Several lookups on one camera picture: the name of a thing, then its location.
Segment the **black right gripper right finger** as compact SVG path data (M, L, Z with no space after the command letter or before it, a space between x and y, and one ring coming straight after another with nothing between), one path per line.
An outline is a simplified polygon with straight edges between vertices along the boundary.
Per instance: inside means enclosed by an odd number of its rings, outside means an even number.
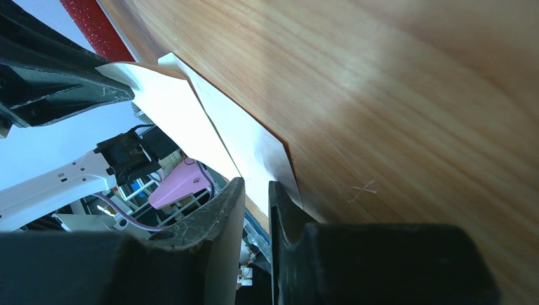
M322 224L269 183L274 304L500 304L471 237L448 224Z

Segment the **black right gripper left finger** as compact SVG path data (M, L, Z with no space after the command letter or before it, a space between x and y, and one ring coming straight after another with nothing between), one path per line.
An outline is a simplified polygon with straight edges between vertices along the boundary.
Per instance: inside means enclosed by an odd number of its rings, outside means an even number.
M233 304L245 182L149 239L112 232L1 235L2 304Z

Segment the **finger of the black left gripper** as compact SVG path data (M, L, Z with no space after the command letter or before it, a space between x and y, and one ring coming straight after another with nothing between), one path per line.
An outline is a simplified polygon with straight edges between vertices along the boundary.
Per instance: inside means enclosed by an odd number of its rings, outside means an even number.
M97 70L106 59L78 46L37 46L1 38L1 118L11 124L51 125L134 98L128 85Z

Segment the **cream pink envelope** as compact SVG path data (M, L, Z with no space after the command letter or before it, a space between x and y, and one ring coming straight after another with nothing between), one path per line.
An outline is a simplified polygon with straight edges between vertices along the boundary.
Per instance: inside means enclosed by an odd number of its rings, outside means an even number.
M285 146L247 111L173 53L158 64L183 73L213 122L226 149L245 180L247 196L265 215L269 209L269 182L280 182L292 201L303 207Z

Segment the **cream letter paper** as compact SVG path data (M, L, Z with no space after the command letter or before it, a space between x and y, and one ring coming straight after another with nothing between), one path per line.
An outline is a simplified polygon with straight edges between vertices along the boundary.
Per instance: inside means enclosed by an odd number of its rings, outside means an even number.
M134 104L188 157L229 180L241 176L191 84L181 73L135 62L113 62L97 70L128 85L135 94Z

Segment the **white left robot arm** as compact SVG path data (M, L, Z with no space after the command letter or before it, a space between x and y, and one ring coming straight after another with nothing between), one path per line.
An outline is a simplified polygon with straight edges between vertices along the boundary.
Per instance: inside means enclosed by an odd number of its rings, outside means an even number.
M1 118L23 128L46 126L94 108L133 100L133 77L118 63L55 43L33 50L1 38ZM82 157L1 191L1 231L12 232L75 200L159 169L159 153L131 128Z

